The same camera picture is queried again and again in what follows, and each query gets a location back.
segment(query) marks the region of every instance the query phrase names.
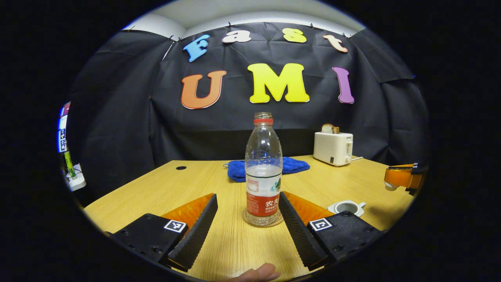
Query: purple letter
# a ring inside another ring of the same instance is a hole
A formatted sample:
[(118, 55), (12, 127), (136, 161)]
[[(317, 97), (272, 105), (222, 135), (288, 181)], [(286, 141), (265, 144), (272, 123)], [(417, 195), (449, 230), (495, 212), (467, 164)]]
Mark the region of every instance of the purple letter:
[(339, 90), (341, 91), (338, 97), (339, 101), (345, 104), (353, 104), (355, 99), (351, 96), (350, 82), (348, 81), (348, 74), (350, 73), (343, 68), (333, 67), (332, 70), (338, 75)]

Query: plastic bottle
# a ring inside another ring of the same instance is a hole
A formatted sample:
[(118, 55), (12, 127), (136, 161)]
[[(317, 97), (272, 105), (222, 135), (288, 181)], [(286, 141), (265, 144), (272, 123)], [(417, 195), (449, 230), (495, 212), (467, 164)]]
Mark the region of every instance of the plastic bottle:
[(278, 218), (282, 178), (282, 147), (269, 112), (254, 115), (254, 130), (245, 149), (247, 210), (251, 225), (267, 226)]

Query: orange letter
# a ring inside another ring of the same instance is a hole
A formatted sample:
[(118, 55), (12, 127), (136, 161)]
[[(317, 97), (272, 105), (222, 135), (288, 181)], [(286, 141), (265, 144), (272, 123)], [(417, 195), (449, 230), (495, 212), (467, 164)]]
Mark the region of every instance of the orange letter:
[(332, 47), (336, 48), (336, 50), (340, 51), (340, 52), (344, 52), (344, 53), (347, 53), (348, 52), (348, 49), (344, 48), (343, 46), (341, 46), (339, 43), (342, 43), (341, 40), (335, 38), (334, 36), (332, 35), (324, 35), (323, 36), (325, 39), (329, 40), (329, 43), (332, 45)]
[(201, 74), (194, 74), (186, 76), (181, 81), (183, 85), (183, 92), (181, 94), (181, 104), (188, 109), (201, 109), (212, 106), (217, 102), (221, 95), (222, 77), (226, 74), (225, 71), (213, 71), (207, 74), (210, 80), (209, 95), (204, 98), (196, 96), (196, 87), (198, 81), (203, 77)]

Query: red label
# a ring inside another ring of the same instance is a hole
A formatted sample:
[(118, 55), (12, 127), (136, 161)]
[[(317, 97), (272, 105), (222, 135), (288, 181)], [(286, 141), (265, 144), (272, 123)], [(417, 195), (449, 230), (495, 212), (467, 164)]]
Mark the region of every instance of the red label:
[(66, 104), (64, 105), (63, 114), (62, 114), (61, 116), (63, 116), (63, 115), (67, 115), (67, 114), (68, 114), (68, 111), (70, 110), (70, 104), (71, 104), (71, 102), (68, 102), (68, 103), (66, 103)]
[(279, 196), (254, 196), (247, 192), (247, 212), (254, 216), (270, 216), (278, 211)]

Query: monitor screen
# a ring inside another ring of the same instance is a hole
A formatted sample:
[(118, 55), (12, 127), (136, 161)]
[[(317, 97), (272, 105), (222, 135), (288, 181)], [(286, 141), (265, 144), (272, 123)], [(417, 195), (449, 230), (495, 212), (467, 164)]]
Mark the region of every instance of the monitor screen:
[(64, 105), (59, 113), (59, 124), (58, 124), (58, 152), (68, 151), (66, 146), (66, 119), (68, 118), (68, 110), (70, 109), (70, 103), (68, 102)]

